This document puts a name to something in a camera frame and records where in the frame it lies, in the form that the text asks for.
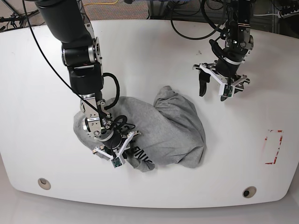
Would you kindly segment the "black robot arm image-left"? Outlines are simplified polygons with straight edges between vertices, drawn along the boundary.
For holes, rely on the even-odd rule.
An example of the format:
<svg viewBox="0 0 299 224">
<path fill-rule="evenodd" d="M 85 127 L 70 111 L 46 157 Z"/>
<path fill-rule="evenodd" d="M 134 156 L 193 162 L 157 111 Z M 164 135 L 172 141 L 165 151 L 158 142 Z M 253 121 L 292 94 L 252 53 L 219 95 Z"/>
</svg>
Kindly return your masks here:
<svg viewBox="0 0 299 224">
<path fill-rule="evenodd" d="M 69 72 L 68 87 L 80 98 L 83 130 L 101 143 L 93 154 L 107 157 L 115 168 L 128 157 L 125 151 L 138 131 L 127 117 L 108 111 L 120 98 L 115 75 L 102 71 L 100 44 L 80 0 L 36 0 L 35 5 L 51 33 L 61 43 L 62 61 Z"/>
</svg>

